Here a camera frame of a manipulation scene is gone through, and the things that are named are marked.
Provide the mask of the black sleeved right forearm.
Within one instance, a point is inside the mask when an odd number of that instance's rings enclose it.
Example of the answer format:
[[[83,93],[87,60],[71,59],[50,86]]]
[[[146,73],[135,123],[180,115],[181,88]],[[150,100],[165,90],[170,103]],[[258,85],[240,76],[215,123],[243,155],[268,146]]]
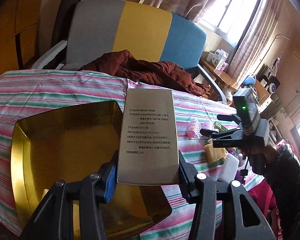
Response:
[[[300,239],[300,163],[286,145],[275,153],[263,176],[276,199],[283,239]]]

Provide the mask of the person's right hand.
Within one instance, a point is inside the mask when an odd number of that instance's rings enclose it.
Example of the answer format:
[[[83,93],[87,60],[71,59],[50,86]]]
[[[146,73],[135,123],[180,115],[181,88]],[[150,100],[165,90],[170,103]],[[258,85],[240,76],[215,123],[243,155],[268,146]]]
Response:
[[[267,146],[242,147],[240,152],[243,158],[248,158],[255,174],[263,175],[266,165],[272,163],[278,156],[275,144],[269,140]]]

